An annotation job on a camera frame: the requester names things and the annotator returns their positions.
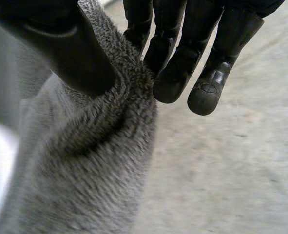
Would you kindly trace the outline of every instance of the fuzzy gray cloth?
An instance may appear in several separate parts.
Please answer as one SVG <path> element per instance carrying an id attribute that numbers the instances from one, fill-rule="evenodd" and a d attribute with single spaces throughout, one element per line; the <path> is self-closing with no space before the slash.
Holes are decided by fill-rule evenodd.
<path id="1" fill-rule="evenodd" d="M 79 5 L 119 80 L 92 99 L 71 90 L 20 45 L 19 152 L 0 234 L 126 234 L 154 146 L 152 74 L 96 0 Z"/>

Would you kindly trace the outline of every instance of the black rubber fingertip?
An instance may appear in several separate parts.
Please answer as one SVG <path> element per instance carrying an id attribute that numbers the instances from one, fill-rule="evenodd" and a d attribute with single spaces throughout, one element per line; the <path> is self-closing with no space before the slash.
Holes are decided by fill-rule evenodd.
<path id="1" fill-rule="evenodd" d="M 163 71 L 153 86 L 153 96 L 157 101 L 165 104 L 176 102 L 184 91 L 189 81 L 187 73 L 183 73 L 175 77 L 170 76 Z"/>
<path id="2" fill-rule="evenodd" d="M 157 101 L 165 104 L 171 104 L 177 101 L 179 95 L 178 84 L 155 83 L 153 87 L 153 96 Z"/>
<path id="3" fill-rule="evenodd" d="M 212 85 L 204 84 L 193 88 L 188 96 L 188 107 L 195 114 L 206 116 L 211 114 L 218 104 L 221 92 Z"/>

